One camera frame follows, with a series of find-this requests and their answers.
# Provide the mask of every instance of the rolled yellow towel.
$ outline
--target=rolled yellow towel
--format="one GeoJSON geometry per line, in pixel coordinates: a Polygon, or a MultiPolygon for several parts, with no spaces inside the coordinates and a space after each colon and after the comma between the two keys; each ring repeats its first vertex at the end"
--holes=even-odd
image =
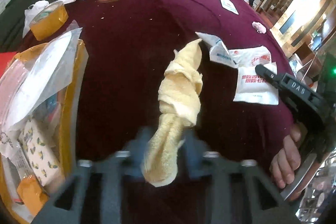
{"type": "Polygon", "coordinates": [[[201,103],[202,75],[197,71],[202,58],[201,39],[175,52],[159,87],[159,128],[148,143],[142,173],[152,185],[171,183],[177,175],[177,151],[184,127],[196,124],[201,103]]]}

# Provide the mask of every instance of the white packet with red text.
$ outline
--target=white packet with red text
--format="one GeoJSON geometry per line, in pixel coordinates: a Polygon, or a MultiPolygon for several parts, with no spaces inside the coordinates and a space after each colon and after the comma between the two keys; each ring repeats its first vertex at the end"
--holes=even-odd
{"type": "MultiPolygon", "coordinates": [[[[270,71],[277,73],[275,62],[265,64],[270,71]]],[[[247,102],[262,105],[278,105],[278,90],[255,72],[255,66],[239,67],[234,102],[247,102]]]]}
{"type": "Polygon", "coordinates": [[[265,46],[229,50],[231,57],[239,67],[250,67],[272,62],[271,53],[265,46]]]}
{"type": "Polygon", "coordinates": [[[219,37],[201,32],[196,32],[196,34],[207,44],[210,61],[223,64],[231,68],[238,68],[237,63],[231,57],[229,50],[219,37]]]}

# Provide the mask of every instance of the orange package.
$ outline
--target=orange package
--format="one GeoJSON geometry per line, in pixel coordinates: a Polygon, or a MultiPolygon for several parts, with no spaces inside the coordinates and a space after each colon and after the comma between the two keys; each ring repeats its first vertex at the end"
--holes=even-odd
{"type": "Polygon", "coordinates": [[[48,196],[43,192],[36,177],[32,175],[21,180],[17,187],[17,193],[32,216],[36,216],[43,205],[48,201],[48,196]]]}

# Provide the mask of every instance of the tape roll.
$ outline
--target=tape roll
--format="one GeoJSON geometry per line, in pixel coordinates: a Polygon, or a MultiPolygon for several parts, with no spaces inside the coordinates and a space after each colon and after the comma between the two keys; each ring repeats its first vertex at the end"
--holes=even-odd
{"type": "Polygon", "coordinates": [[[37,40],[45,39],[56,32],[68,19],[68,13],[61,1],[52,3],[39,12],[29,27],[37,40]]]}

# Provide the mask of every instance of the table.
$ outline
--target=table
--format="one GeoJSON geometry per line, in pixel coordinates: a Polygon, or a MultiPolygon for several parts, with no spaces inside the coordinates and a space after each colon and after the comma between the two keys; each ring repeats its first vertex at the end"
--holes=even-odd
{"type": "MultiPolygon", "coordinates": [[[[253,29],[253,21],[263,23],[259,15],[243,0],[231,1],[239,15],[223,9],[219,0],[77,0],[66,5],[69,19],[48,41],[64,32],[72,20],[83,27],[80,38],[89,59],[78,106],[79,159],[104,159],[133,139],[140,126],[157,127],[163,73],[174,59],[173,50],[196,39],[195,31],[219,36],[229,49],[264,45],[277,62],[278,72],[291,72],[271,32],[259,34],[253,29]]],[[[21,50],[37,43],[29,32],[21,50]]],[[[293,123],[290,111],[281,101],[278,106],[233,102],[237,71],[210,62],[205,45],[200,46],[203,90],[197,135],[224,157],[255,159],[267,171],[289,134],[293,123]]],[[[199,186],[173,183],[154,190],[151,185],[137,185],[130,195],[138,198],[128,209],[144,210],[135,214],[137,223],[151,223],[148,218],[153,223],[198,223],[199,215],[191,216],[186,202],[198,194],[195,189],[199,186]],[[181,208],[185,213],[169,213],[169,217],[165,213],[181,208]]]]}

